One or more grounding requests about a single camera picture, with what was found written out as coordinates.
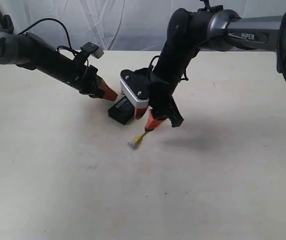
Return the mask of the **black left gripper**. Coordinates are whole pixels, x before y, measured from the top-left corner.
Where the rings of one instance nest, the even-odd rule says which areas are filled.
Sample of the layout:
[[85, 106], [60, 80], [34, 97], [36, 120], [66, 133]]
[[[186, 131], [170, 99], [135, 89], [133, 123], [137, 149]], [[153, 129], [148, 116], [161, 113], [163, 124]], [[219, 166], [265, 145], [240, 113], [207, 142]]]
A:
[[77, 90], [80, 94], [88, 95], [92, 99], [115, 101], [118, 94], [106, 84], [97, 72], [98, 69], [92, 65], [86, 67], [84, 75], [81, 75], [77, 81]]

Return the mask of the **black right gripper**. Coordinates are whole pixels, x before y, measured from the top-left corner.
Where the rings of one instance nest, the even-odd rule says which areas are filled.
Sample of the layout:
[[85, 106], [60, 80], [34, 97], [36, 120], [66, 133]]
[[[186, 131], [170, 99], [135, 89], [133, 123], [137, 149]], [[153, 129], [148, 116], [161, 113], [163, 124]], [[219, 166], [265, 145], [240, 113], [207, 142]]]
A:
[[[151, 84], [149, 89], [149, 105], [152, 109], [148, 112], [148, 118], [144, 130], [151, 132], [161, 125], [165, 120], [169, 119], [173, 128], [179, 127], [184, 118], [173, 98], [174, 90], [177, 84], [158, 81]], [[149, 107], [135, 108], [134, 118], [141, 119], [147, 112]]]

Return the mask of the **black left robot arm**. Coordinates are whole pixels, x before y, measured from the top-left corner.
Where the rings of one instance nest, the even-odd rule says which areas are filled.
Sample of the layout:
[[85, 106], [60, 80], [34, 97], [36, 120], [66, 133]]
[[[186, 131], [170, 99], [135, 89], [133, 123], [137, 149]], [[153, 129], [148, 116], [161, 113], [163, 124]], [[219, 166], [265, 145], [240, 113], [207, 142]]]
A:
[[117, 93], [98, 75], [98, 69], [88, 64], [88, 58], [99, 59], [103, 50], [87, 42], [73, 59], [33, 33], [22, 35], [0, 31], [0, 65], [16, 65], [27, 70], [38, 70], [91, 98], [115, 101]]

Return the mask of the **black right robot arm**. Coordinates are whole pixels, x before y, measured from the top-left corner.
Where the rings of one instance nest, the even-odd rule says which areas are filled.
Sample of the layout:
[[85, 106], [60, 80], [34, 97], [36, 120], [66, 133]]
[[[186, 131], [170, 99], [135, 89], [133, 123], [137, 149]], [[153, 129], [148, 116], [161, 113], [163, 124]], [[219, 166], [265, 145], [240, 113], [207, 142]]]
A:
[[276, 69], [286, 82], [286, 12], [283, 15], [242, 18], [221, 5], [196, 12], [177, 9], [171, 16], [165, 44], [148, 67], [135, 70], [127, 97], [140, 119], [148, 113], [145, 131], [151, 132], [163, 121], [173, 127], [183, 122], [173, 93], [187, 80], [187, 67], [203, 49], [227, 52], [266, 50], [276, 53]]

